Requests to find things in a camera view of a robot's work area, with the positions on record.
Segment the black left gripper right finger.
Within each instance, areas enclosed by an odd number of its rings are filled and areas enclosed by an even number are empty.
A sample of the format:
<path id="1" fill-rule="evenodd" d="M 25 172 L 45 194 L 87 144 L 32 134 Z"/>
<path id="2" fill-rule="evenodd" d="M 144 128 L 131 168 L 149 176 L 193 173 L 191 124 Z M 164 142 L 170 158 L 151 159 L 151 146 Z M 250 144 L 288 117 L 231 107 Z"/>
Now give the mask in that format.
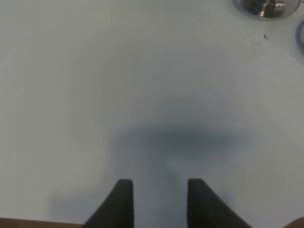
<path id="1" fill-rule="evenodd" d="M 248 228 L 202 179 L 188 180 L 187 227 Z"/>

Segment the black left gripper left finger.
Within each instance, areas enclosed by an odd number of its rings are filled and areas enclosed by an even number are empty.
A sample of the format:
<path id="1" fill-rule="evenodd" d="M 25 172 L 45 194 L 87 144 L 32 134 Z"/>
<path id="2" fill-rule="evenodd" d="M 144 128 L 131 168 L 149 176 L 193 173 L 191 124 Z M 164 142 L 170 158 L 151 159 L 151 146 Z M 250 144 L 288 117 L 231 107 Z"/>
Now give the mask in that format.
<path id="1" fill-rule="evenodd" d="M 99 208 L 84 223 L 84 228 L 133 228 L 133 181 L 120 179 Z"/>

